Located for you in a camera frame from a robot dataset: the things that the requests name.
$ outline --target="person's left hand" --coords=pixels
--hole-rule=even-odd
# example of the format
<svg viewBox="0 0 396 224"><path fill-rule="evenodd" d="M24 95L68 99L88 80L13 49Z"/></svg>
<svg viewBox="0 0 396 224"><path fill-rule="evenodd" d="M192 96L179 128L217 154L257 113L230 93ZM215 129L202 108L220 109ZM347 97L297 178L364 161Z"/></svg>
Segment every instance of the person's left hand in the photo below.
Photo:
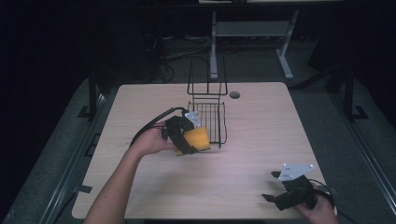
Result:
<svg viewBox="0 0 396 224"><path fill-rule="evenodd" d="M130 151L137 153L140 157L154 154L162 150L176 150L173 143L163 140L162 130L165 122L155 123L152 128L146 130L129 147Z"/></svg>

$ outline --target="person's right hand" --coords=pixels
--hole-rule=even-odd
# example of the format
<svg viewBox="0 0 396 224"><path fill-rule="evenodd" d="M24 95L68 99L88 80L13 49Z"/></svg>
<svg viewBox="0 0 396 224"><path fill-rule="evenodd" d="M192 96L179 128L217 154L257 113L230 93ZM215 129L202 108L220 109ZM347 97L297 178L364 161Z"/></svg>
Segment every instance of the person's right hand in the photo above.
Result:
<svg viewBox="0 0 396 224"><path fill-rule="evenodd" d="M316 201L317 204L313 209L309 209L304 203L300 203L294 208L312 224L338 224L329 200L321 195L316 195Z"/></svg>

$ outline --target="wooden table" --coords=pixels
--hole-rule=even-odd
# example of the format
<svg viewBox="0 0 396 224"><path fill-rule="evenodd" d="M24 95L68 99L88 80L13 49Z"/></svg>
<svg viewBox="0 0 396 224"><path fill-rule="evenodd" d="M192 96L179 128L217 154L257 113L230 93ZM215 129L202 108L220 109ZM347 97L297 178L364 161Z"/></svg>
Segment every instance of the wooden table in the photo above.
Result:
<svg viewBox="0 0 396 224"><path fill-rule="evenodd" d="M227 142L182 157L172 151L146 156L138 167L125 217L301 217L294 209L279 211L262 197L284 192L270 174L284 163L313 164L315 170L306 176L324 182L288 89L283 83L229 83L228 89L241 96L220 99L226 107ZM73 217L87 215L134 134L170 107L187 107L190 100L187 84L120 87L83 182L92 191L79 193Z"/></svg>

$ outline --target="white table leg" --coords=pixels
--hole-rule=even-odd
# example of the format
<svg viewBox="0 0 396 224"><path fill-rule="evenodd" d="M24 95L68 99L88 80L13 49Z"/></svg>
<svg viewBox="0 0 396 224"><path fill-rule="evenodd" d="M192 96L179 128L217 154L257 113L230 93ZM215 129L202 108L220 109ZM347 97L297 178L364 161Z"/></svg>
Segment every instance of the white table leg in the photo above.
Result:
<svg viewBox="0 0 396 224"><path fill-rule="evenodd" d="M297 20L298 12L299 12L299 10L293 11L293 13L291 15L290 22L289 22L288 29L285 34L285 42L281 49L276 50L277 58L279 59L280 65L282 66L282 70L283 70L283 73L285 74L286 79L294 78L293 74L290 71L288 61L285 58L285 54L286 54L286 50L288 49L288 46L289 46L291 35L293 34L294 24Z"/></svg>
<svg viewBox="0 0 396 224"><path fill-rule="evenodd" d="M212 50L210 51L210 79L216 80L219 78L218 74L218 60L216 58L216 11L213 11L212 18Z"/></svg>

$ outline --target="human hand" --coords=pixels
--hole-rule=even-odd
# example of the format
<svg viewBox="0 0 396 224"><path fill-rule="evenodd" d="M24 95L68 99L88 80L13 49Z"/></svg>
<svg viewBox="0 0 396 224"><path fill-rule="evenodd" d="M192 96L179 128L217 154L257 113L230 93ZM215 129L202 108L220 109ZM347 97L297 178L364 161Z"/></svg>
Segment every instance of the human hand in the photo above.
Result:
<svg viewBox="0 0 396 224"><path fill-rule="evenodd" d="M162 130L164 126L164 121L155 123L152 128L143 132L128 150L137 153L140 157L155 154L162 150L176 150L177 148L173 143L163 140Z"/></svg>
<svg viewBox="0 0 396 224"><path fill-rule="evenodd" d="M321 195L316 195L317 204L310 209L306 204L300 203L294 208L299 211L312 224L338 224L329 200Z"/></svg>

